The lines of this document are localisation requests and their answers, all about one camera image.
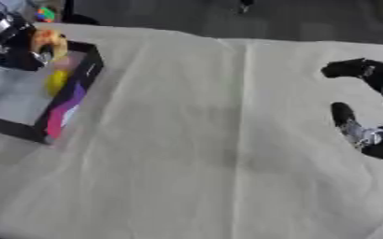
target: black box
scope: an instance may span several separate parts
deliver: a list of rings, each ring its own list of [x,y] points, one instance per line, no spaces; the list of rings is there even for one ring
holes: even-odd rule
[[[97,75],[101,72],[101,70],[104,67],[103,60],[95,45],[80,42],[68,42],[68,47],[70,51],[82,52],[84,56],[82,60],[79,61],[78,66],[72,71],[72,75],[69,77],[64,87],[58,92],[58,94],[54,98],[50,97],[49,100],[45,101],[46,103],[44,105],[46,107],[35,107],[37,108],[37,112],[34,112],[33,114],[35,115],[35,122],[33,123],[28,123],[24,120],[18,122],[18,120],[11,120],[7,116],[0,117],[1,134],[8,134],[22,139],[36,141],[44,144],[50,144],[61,134],[61,130],[68,122],[69,118],[71,118],[72,114],[77,110],[78,105],[81,103],[87,91],[94,83]],[[33,73],[19,72],[18,74],[24,76],[24,74]],[[6,79],[6,81],[9,82],[9,85],[13,85],[14,83],[18,84],[17,81],[13,80],[14,79]],[[19,98],[20,96],[14,95],[13,98],[8,97],[6,93],[2,94],[3,90],[1,89],[1,87],[4,88],[4,86],[7,86],[8,83],[1,84],[3,85],[0,86],[0,98],[9,98],[7,100],[12,103],[11,106],[7,107],[16,108],[15,106],[13,106],[13,104],[18,102],[19,99],[21,99]],[[27,89],[27,87],[24,86],[19,87],[23,91]],[[10,110],[3,110],[0,113],[0,115],[12,115],[12,113],[8,113],[8,111]]]

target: table surface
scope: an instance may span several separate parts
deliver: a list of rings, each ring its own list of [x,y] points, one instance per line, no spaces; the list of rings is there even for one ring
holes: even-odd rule
[[[329,112],[375,126],[382,99],[319,73],[383,46],[52,26],[106,69],[53,146],[0,134],[0,236],[383,238],[383,161]]]

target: white cloth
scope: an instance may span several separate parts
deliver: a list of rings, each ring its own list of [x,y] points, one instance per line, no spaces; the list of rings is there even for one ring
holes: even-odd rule
[[[383,238],[383,161],[329,112],[376,126],[382,99],[319,73],[383,46],[55,27],[106,69],[52,147],[0,134],[0,236]]]

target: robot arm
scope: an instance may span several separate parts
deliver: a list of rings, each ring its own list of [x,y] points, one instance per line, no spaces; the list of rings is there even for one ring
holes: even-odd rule
[[[0,12],[0,66],[37,71],[66,53],[64,35],[37,30],[17,13]]]

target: yellow toy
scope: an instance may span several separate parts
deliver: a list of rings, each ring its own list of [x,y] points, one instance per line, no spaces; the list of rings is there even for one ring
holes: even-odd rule
[[[51,97],[55,97],[63,88],[68,80],[69,72],[64,70],[55,70],[46,82],[46,90]]]

